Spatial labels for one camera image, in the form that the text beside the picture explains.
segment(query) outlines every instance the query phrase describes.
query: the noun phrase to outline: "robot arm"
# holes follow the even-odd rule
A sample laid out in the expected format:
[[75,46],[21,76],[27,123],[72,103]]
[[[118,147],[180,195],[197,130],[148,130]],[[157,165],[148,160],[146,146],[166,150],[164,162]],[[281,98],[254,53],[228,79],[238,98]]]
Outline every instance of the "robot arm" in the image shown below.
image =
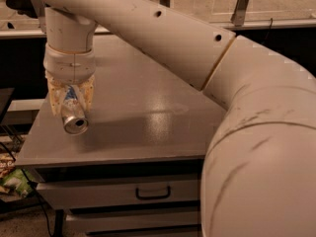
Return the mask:
[[[104,26],[228,110],[203,167],[204,237],[315,235],[316,84],[310,73],[257,43],[146,0],[42,1],[56,17]],[[90,72],[77,77],[91,48],[59,45],[64,39],[55,44],[63,33],[58,26],[47,21],[48,47],[72,59],[82,54],[83,61],[65,62],[66,70],[47,63],[47,73],[57,86],[80,85],[94,72],[88,66]],[[88,33],[74,37],[87,43]],[[51,67],[59,64],[56,57]]]

